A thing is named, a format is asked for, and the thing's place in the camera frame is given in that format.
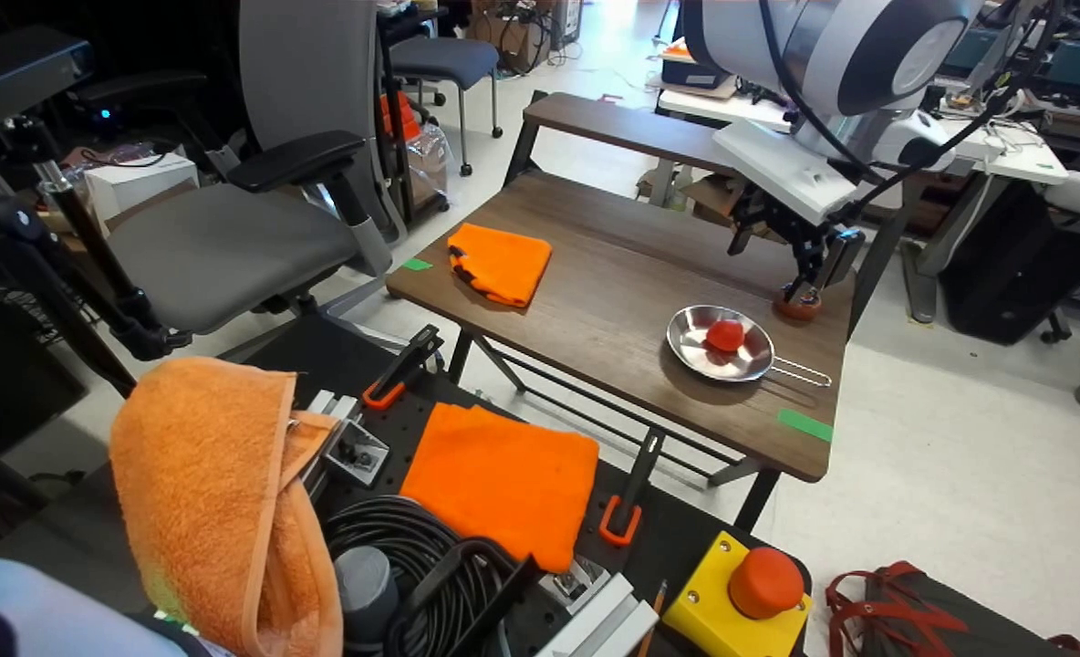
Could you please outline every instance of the orange towel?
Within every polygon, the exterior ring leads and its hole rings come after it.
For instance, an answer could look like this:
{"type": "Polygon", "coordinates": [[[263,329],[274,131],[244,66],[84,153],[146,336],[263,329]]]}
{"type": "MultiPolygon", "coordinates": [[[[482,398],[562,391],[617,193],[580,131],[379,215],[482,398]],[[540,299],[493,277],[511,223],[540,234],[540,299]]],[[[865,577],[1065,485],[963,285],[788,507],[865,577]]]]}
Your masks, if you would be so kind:
{"type": "Polygon", "coordinates": [[[292,372],[175,358],[109,438],[150,602],[241,657],[343,653],[332,558],[296,478],[332,420],[292,416],[292,391],[292,372]]]}
{"type": "Polygon", "coordinates": [[[573,566],[595,471],[591,438],[434,405],[401,493],[449,529],[562,573],[573,566]]]}
{"type": "Polygon", "coordinates": [[[536,296],[551,245],[463,223],[449,241],[452,270],[489,303],[525,310],[536,296]]]}

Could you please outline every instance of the black bag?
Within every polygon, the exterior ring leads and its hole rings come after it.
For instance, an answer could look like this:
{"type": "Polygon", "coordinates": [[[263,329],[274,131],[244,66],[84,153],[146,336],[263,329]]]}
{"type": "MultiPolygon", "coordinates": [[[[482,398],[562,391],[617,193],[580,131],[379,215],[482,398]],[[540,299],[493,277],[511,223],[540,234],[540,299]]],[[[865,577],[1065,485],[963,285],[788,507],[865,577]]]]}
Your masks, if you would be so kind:
{"type": "Polygon", "coordinates": [[[1080,657],[1076,639],[1040,639],[909,562],[850,569],[825,599],[832,657],[1080,657]],[[865,599],[846,599],[843,580],[865,580],[865,599]]]}

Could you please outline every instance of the wooden tabletop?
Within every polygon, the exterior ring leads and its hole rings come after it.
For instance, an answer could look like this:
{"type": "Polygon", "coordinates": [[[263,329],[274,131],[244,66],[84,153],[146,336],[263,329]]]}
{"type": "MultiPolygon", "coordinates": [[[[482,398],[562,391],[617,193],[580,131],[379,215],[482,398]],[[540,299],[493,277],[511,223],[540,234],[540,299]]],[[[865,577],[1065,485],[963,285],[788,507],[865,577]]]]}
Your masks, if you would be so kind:
{"type": "Polygon", "coordinates": [[[850,285],[828,292],[814,325],[784,325],[770,299],[795,277],[788,248],[755,241],[730,259],[722,226],[555,175],[518,175],[471,223],[555,245],[525,314],[482,303],[449,270],[445,237],[420,256],[427,270],[390,274],[390,292],[795,478],[817,482],[828,471],[832,445],[781,416],[836,420],[850,285]],[[763,321],[781,358],[832,372],[836,387],[814,391],[788,380],[722,387],[686,372],[664,347],[664,329],[690,303],[744,310],[763,321]]]}
{"type": "Polygon", "coordinates": [[[679,117],[635,113],[628,106],[595,102],[580,95],[547,95],[525,110],[529,120],[569,135],[613,142],[690,168],[737,175],[730,153],[715,142],[715,128],[679,117]]]}

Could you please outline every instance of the orange handle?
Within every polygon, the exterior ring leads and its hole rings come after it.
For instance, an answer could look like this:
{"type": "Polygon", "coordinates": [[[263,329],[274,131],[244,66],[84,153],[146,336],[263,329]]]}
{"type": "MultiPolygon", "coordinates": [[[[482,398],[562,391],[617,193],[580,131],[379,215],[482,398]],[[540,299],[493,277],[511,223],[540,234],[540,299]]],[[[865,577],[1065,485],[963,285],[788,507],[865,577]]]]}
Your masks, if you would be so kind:
{"type": "Polygon", "coordinates": [[[631,544],[635,544],[639,526],[642,526],[642,507],[635,504],[631,515],[628,515],[628,522],[624,522],[624,533],[613,533],[609,526],[613,526],[613,511],[617,511],[617,504],[620,504],[620,496],[609,496],[606,515],[602,515],[602,522],[598,522],[598,533],[602,533],[602,540],[606,540],[609,548],[620,551],[620,548],[631,548],[631,544]]]}
{"type": "Polygon", "coordinates": [[[365,387],[361,405],[372,412],[387,412],[405,394],[405,383],[394,383],[383,398],[372,398],[372,387],[365,387]]]}

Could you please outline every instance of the floor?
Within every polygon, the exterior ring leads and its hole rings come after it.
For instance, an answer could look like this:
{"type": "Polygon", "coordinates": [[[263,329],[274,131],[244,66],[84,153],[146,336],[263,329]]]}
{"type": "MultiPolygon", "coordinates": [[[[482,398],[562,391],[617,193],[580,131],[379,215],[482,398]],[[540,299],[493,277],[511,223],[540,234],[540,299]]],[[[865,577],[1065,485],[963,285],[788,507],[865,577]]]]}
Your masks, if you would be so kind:
{"type": "MultiPolygon", "coordinates": [[[[398,259],[496,193],[518,110],[536,88],[653,106],[657,18],[660,0],[595,0],[576,47],[500,84],[504,139],[489,139],[485,128],[489,84],[474,88],[467,99],[474,175],[460,179],[452,161],[452,212],[398,245],[398,259]]],[[[438,117],[456,139],[452,106],[438,117]]],[[[536,161],[617,193],[635,193],[635,179],[649,168],[646,157],[624,150],[547,135],[536,161]]],[[[347,285],[336,277],[317,296],[332,299],[347,285]]],[[[412,336],[423,321],[452,336],[445,321],[390,299],[372,299],[354,318],[387,336],[412,336]]],[[[285,318],[241,318],[190,350],[219,354],[277,321],[285,318]]],[[[485,361],[474,361],[463,383],[529,420],[562,423],[536,405],[518,405],[485,361]]],[[[817,599],[843,569],[909,558],[1040,635],[1080,635],[1080,405],[1069,394],[1073,383],[1080,383],[1080,321],[1076,339],[1062,347],[978,343],[941,321],[909,321],[905,288],[890,266],[846,350],[828,478],[817,485],[784,478],[755,533],[810,566],[817,599]]],[[[77,409],[7,460],[22,471],[99,467],[117,405],[117,394],[91,380],[77,409]]],[[[744,493],[744,482],[704,493],[675,475],[657,475],[657,485],[719,518],[733,518],[744,493]]],[[[814,621],[806,650],[825,653],[825,621],[814,621]]]]}

